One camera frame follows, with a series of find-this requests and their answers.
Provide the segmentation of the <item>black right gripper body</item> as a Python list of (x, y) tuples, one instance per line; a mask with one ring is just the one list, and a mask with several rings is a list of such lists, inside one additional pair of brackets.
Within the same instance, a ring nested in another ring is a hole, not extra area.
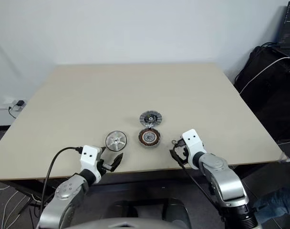
[(183, 150), (183, 158), (179, 157), (179, 165), (186, 165), (188, 163), (189, 151), (186, 146), (180, 146), (180, 149)]

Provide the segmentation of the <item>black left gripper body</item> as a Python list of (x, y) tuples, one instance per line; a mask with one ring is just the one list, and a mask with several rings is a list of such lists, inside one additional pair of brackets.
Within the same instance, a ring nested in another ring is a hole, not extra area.
[(113, 167), (104, 162), (103, 159), (98, 161), (98, 171), (100, 174), (105, 174), (107, 171), (113, 172)]

